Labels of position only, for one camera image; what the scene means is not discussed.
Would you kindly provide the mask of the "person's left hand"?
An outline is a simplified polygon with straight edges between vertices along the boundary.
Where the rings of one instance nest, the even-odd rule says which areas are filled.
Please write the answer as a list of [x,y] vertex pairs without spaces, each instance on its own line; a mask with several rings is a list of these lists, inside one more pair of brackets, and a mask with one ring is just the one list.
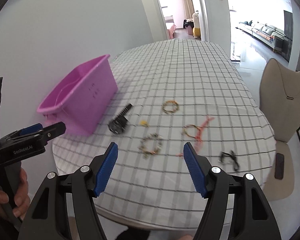
[[[16,218],[20,218],[21,220],[24,219],[26,212],[30,205],[30,198],[29,198],[29,184],[27,181],[27,173],[26,171],[21,168],[20,169],[20,182],[17,189],[17,192],[14,196],[14,202],[17,207],[13,209],[13,214]],[[4,219],[8,219],[5,211],[3,210],[3,205],[9,203],[8,195],[0,190],[0,217]]]

